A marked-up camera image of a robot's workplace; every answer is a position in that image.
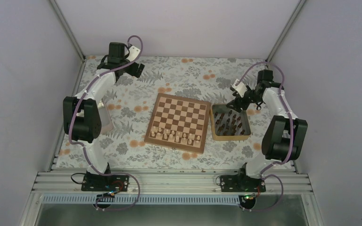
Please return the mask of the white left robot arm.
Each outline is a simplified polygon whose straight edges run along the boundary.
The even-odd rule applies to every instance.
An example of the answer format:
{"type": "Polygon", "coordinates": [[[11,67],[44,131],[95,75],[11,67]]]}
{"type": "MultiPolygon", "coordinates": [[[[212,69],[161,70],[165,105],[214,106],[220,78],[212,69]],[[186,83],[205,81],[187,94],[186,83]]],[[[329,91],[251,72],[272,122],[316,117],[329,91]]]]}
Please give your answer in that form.
{"type": "Polygon", "coordinates": [[[144,65],[136,61],[142,51],[131,43],[111,42],[91,82],[77,95],[63,100],[64,131],[69,143],[82,148],[87,172],[96,174],[93,183],[101,191],[109,189],[113,179],[101,148],[95,144],[102,129],[98,104],[122,75],[141,76],[144,65]]]}

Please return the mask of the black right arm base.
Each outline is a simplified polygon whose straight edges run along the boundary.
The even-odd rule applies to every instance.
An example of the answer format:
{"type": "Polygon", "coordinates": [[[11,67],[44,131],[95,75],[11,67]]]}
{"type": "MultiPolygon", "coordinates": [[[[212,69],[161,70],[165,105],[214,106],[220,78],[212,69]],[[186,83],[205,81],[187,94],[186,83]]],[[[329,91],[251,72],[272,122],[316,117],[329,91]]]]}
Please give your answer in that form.
{"type": "Polygon", "coordinates": [[[222,192],[266,192],[266,186],[263,180],[238,175],[221,175],[219,177],[222,192]]]}

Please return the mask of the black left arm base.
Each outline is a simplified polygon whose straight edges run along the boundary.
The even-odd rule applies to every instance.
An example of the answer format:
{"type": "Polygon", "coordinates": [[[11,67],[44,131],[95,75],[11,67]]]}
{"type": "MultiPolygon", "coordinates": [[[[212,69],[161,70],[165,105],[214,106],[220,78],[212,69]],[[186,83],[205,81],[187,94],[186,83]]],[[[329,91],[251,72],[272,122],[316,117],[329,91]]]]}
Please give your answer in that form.
{"type": "Polygon", "coordinates": [[[129,176],[114,175],[102,176],[89,172],[83,177],[81,190],[94,192],[126,192],[129,184],[129,176]]]}

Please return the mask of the metal tin under left arm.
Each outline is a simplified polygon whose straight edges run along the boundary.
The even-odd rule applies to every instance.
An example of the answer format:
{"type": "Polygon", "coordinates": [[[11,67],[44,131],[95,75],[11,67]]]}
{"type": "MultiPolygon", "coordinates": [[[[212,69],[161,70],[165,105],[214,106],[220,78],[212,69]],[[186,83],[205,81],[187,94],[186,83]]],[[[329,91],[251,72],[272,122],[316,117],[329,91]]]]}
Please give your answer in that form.
{"type": "Polygon", "coordinates": [[[114,125],[111,120],[108,107],[102,101],[100,101],[98,104],[98,111],[99,111],[99,116],[100,116],[100,120],[101,120],[101,124],[102,124],[100,133],[105,134],[107,132],[110,132],[114,128],[114,125]]]}

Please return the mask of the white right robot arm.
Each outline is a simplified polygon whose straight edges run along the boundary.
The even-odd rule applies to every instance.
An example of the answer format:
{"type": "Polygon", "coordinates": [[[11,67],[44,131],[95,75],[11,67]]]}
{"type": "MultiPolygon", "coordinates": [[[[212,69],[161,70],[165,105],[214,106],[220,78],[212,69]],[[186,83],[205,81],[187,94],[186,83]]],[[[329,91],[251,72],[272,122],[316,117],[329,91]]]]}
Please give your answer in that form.
{"type": "Polygon", "coordinates": [[[237,178],[237,187],[243,192],[255,185],[254,178],[261,178],[275,165],[283,165],[300,157],[308,123],[291,110],[283,88],[283,82],[275,82],[272,70],[258,72],[256,86],[252,89],[241,79],[236,79],[230,89],[234,100],[226,106],[237,112],[256,104],[257,110],[265,104],[272,116],[261,144],[262,155],[245,166],[246,174],[237,178]]]}

